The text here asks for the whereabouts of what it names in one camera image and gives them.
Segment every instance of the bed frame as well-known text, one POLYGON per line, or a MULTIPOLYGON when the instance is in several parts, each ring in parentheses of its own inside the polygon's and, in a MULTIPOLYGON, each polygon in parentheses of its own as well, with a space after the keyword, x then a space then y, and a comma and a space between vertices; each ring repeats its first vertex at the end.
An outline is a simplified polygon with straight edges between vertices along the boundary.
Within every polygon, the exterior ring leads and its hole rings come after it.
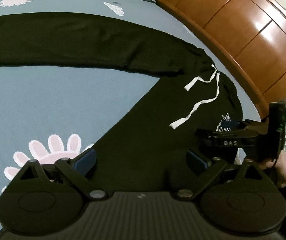
POLYGON ((225 65, 256 106, 286 99, 286 10, 275 0, 156 0, 225 65))

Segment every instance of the silver bolt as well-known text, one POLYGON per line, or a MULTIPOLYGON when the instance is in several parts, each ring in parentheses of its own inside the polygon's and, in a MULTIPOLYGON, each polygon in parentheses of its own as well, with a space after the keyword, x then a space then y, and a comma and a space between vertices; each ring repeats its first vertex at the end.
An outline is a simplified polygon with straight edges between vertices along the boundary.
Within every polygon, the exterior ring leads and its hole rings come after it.
POLYGON ((92 198, 103 198, 105 197, 105 192, 103 190, 92 190, 90 196, 92 198))
POLYGON ((189 189, 180 189, 178 191, 178 196, 183 197, 183 198, 192 197, 193 191, 189 189))

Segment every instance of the white drawstring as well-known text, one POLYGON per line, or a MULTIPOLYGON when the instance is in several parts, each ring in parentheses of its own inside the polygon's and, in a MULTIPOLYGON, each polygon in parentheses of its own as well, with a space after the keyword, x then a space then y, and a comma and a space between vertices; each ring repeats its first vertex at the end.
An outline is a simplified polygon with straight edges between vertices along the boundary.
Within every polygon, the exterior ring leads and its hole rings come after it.
POLYGON ((185 90, 186 90, 186 91, 189 91, 190 88, 193 87, 193 85, 194 85, 198 80, 200 80, 200 81, 202 81, 202 82, 204 82, 204 83, 210 83, 210 82, 212 81, 212 79, 215 77, 215 74, 216 74, 216 67, 215 67, 213 64, 212 64, 212 67, 215 68, 215 71, 214 71, 214 73, 212 74, 212 76, 211 76, 211 78, 210 78, 209 81, 205 81, 205 80, 203 80, 201 77, 193 78, 193 80, 192 80, 189 84, 187 84, 187 85, 184 87, 185 90))
POLYGON ((219 95, 219 92, 220 92, 220 89, 219 89, 219 75, 220 73, 217 73, 216 75, 216 85, 217 85, 217 89, 216 89, 216 96, 212 99, 205 99, 205 100, 202 100, 198 103, 196 103, 192 109, 192 111, 190 112, 190 114, 186 117, 186 118, 181 118, 173 123, 170 124, 170 126, 173 128, 173 129, 176 129, 177 127, 179 127, 181 124, 183 124, 184 122, 186 122, 190 117, 191 115, 198 109, 198 107, 201 105, 201 104, 207 104, 207 103, 210 103, 214 100, 216 100, 216 98, 218 97, 219 95))

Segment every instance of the ridged black surface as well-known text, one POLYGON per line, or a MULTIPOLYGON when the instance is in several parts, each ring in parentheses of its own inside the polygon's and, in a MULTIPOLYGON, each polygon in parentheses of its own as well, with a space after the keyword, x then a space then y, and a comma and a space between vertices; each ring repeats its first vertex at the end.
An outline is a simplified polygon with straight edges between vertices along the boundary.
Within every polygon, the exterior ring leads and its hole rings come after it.
POLYGON ((0 240, 284 240, 278 233, 239 237, 208 224, 194 204, 173 199, 168 192, 115 192, 88 205, 69 228, 40 237, 23 237, 5 231, 0 240))

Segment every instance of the blue bed sheet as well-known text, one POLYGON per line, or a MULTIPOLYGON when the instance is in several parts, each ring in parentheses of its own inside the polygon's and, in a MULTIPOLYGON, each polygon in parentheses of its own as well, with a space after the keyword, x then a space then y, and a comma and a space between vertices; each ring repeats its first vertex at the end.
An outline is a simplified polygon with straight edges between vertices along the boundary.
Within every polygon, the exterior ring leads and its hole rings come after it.
MULTIPOLYGON (((255 106, 224 65, 181 22, 155 3, 0 0, 0 15, 55 11, 114 17, 169 33, 203 48, 217 69, 236 85, 243 117, 260 120, 255 106)), ((111 69, 0 67, 0 194, 27 159, 50 163, 55 158, 76 156, 95 143, 157 81, 155 77, 111 69)))

